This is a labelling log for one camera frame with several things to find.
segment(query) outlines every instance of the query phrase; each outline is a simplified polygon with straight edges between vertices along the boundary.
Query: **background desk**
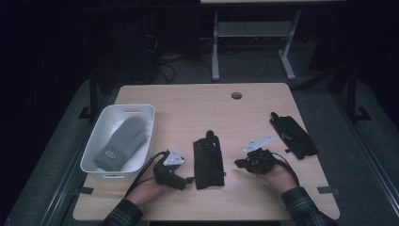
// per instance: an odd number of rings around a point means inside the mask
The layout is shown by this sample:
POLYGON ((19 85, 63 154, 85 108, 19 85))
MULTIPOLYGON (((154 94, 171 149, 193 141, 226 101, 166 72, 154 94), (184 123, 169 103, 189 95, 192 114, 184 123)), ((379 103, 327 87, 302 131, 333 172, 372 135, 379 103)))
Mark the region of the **background desk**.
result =
MULTIPOLYGON (((304 126, 291 91, 285 84, 211 84, 169 86, 127 86, 120 90, 116 104, 150 104, 155 107, 156 134, 153 154, 178 147, 185 163, 176 170, 182 177, 194 175, 192 143, 213 130, 220 139, 224 187, 196 190, 189 185, 142 206, 146 220, 283 220, 289 219, 279 196, 262 181, 234 165, 244 158, 248 140, 274 136, 264 146, 283 155, 296 171, 319 209, 332 218, 340 215, 332 194, 319 194, 328 186, 317 156, 296 160, 285 153, 286 146, 271 126, 270 112, 290 115, 304 126), (242 93, 241 100, 231 97, 242 93)), ((73 215, 76 219, 102 219, 124 196, 129 183, 99 183, 88 176, 73 215)))

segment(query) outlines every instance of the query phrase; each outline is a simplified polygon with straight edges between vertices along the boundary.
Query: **person's left hand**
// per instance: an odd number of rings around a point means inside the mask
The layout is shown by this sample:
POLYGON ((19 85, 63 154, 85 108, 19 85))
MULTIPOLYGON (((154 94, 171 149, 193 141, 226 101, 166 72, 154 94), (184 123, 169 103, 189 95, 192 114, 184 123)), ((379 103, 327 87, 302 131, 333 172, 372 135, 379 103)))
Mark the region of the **person's left hand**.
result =
POLYGON ((155 181, 154 174, 153 174, 153 167, 155 166, 156 162, 153 162, 146 172, 141 177, 138 186, 136 186, 127 196, 126 200, 134 203, 137 206, 140 206, 146 202, 153 200, 154 198, 158 197, 159 195, 166 193, 168 191, 173 190, 174 188, 170 186, 161 186, 158 185, 155 181))

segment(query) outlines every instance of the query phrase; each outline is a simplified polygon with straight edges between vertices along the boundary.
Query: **white plastic bracket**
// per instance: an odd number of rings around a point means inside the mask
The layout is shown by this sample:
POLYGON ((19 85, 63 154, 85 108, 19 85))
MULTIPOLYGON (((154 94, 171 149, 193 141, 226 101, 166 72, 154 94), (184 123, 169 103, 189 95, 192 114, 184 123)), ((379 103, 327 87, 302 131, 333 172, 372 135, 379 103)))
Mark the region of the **white plastic bracket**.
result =
POLYGON ((179 153, 179 150, 177 148, 174 148, 173 151, 170 152, 167 159, 164 161, 164 166, 181 165, 183 162, 184 159, 179 153))
POLYGON ((250 152, 258 150, 264 144, 270 142, 272 139, 274 139, 273 136, 250 139, 247 147, 244 149, 244 153, 250 153, 250 152))

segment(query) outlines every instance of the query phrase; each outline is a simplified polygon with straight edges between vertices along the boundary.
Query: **plaid shirt sleeve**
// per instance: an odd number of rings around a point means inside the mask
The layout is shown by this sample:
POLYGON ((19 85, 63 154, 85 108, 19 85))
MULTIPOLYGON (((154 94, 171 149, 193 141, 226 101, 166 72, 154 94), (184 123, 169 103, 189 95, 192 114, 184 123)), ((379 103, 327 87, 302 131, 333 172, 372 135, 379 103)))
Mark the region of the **plaid shirt sleeve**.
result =
POLYGON ((297 187, 281 195, 291 217, 298 226, 332 226, 338 225, 332 218, 320 212, 305 188, 297 187))
POLYGON ((102 226, 134 226, 140 221, 143 212, 128 200, 121 200, 102 222, 102 226))

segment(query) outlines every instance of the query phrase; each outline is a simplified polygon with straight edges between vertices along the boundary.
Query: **white plastic bin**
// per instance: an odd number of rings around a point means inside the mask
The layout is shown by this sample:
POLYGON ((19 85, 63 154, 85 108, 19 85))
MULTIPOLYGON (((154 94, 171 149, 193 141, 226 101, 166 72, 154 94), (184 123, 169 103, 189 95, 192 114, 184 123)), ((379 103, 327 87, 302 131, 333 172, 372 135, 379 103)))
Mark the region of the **white plastic bin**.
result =
POLYGON ((93 128, 80 168, 99 181, 133 182, 139 170, 150 158, 154 134, 155 109, 152 105, 110 105, 103 110, 93 128), (111 135, 130 117, 140 117, 146 122, 147 141, 120 171, 105 171, 98 168, 94 163, 94 157, 105 146, 111 135))

